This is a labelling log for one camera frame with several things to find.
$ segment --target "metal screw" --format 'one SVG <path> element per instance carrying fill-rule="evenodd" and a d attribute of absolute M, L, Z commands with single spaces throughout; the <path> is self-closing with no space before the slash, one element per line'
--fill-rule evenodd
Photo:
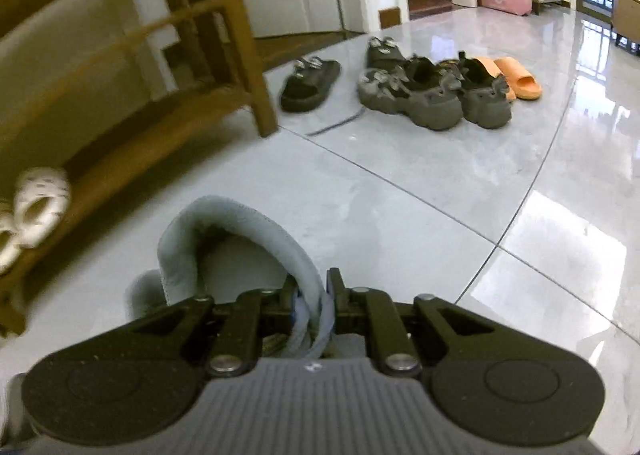
<path fill-rule="evenodd" d="M 229 372 L 235 372 L 242 367 L 242 359 L 237 356 L 231 356 L 228 354 L 222 354 L 216 356 L 209 361 L 209 368 L 219 374 L 228 374 Z"/>
<path fill-rule="evenodd" d="M 309 363 L 308 365 L 305 365 L 305 370 L 307 372 L 311 372 L 312 374 L 315 374 L 316 372 L 319 372 L 322 370 L 322 365 L 316 361 Z"/>
<path fill-rule="evenodd" d="M 385 364 L 393 371 L 408 372 L 418 366 L 418 360 L 410 354 L 391 354 Z"/>

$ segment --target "wooden baseboard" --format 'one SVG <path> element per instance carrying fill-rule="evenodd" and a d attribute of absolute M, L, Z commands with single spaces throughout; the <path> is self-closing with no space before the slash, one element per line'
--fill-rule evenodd
<path fill-rule="evenodd" d="M 378 16 L 380 17 L 381 29 L 386 29 L 388 27 L 393 27 L 402 23 L 399 7 L 391 7 L 388 9 L 379 10 Z"/>

